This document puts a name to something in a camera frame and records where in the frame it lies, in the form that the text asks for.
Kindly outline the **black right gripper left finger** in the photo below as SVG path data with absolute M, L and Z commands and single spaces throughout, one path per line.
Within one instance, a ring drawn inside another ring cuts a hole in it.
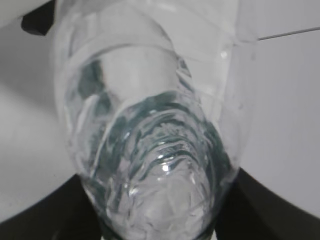
M 23 212 L 1 222 L 2 240 L 99 240 L 97 215 L 77 175 Z

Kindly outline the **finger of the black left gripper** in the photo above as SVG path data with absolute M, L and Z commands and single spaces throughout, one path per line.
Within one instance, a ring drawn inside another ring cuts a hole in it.
M 50 0 L 24 15 L 21 29 L 30 35 L 46 36 L 55 22 L 56 2 Z

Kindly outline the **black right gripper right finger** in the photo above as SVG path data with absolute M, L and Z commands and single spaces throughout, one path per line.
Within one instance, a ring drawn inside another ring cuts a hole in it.
M 217 217 L 215 232 L 219 240 L 318 240 L 320 219 L 241 169 Z

